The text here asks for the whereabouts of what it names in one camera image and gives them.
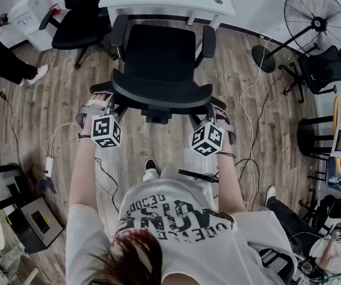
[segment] black pants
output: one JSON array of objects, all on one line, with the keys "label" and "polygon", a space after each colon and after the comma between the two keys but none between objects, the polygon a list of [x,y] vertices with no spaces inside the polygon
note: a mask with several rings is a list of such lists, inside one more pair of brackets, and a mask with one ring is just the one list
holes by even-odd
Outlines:
[{"label": "black pants", "polygon": [[18,59],[9,48],[0,42],[0,77],[20,84],[23,79],[33,79],[37,68]]},{"label": "black pants", "polygon": [[271,197],[268,200],[267,208],[275,213],[280,224],[283,226],[288,238],[296,235],[291,240],[293,240],[297,244],[303,256],[307,258],[309,256],[311,248],[316,243],[316,241],[318,241],[320,238],[323,238],[324,236],[319,234],[319,232],[306,224],[306,222],[299,218],[296,213],[285,206],[282,202],[276,199],[276,197]]}]

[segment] fan grille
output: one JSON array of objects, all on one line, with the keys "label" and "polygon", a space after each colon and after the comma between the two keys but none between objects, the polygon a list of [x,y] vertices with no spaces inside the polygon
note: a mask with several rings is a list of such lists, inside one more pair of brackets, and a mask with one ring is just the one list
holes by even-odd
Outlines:
[{"label": "fan grille", "polygon": [[326,20],[326,31],[312,29],[295,40],[306,52],[316,43],[319,49],[310,55],[318,55],[332,45],[341,49],[341,5],[337,0],[286,0],[284,16],[292,36],[310,26],[315,17]]}]

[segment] fan base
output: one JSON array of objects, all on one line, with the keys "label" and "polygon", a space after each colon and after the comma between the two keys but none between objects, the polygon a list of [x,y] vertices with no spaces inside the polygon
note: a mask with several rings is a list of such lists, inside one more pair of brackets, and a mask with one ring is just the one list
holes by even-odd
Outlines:
[{"label": "fan base", "polygon": [[255,63],[266,73],[272,73],[276,69],[276,61],[274,57],[270,56],[266,58],[266,55],[269,53],[270,51],[262,45],[257,45],[252,48],[252,57],[254,58]]}]

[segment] brown hair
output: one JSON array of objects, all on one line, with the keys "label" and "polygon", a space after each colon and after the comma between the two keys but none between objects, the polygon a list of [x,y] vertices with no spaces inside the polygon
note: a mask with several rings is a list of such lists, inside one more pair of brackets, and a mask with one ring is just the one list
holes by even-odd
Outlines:
[{"label": "brown hair", "polygon": [[[101,257],[103,268],[93,283],[101,285],[160,285],[163,254],[157,239],[149,232],[132,233],[129,236],[116,237],[114,244],[121,254],[115,255],[111,249]],[[137,252],[140,248],[151,265],[150,269],[142,262]]]}]

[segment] shoe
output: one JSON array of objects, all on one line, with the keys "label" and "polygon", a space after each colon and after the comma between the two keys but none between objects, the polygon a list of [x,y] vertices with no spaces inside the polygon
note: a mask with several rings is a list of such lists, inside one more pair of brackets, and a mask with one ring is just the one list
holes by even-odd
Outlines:
[{"label": "shoe", "polygon": [[45,76],[45,74],[48,72],[48,70],[49,70],[49,66],[48,66],[47,64],[46,64],[46,65],[43,65],[43,66],[41,66],[41,67],[39,67],[39,68],[37,69],[37,75],[36,75],[33,79],[31,79],[31,80],[26,79],[26,80],[28,81],[29,84],[32,85],[32,84],[34,84],[37,80],[43,78],[43,77]]},{"label": "shoe", "polygon": [[275,186],[271,186],[267,190],[267,197],[266,197],[266,206],[267,202],[271,197],[276,197],[276,191],[275,191]]},{"label": "shoe", "polygon": [[156,170],[157,164],[156,164],[154,159],[147,159],[146,165],[144,168],[145,168],[145,171],[147,171],[149,169],[155,169]]}]

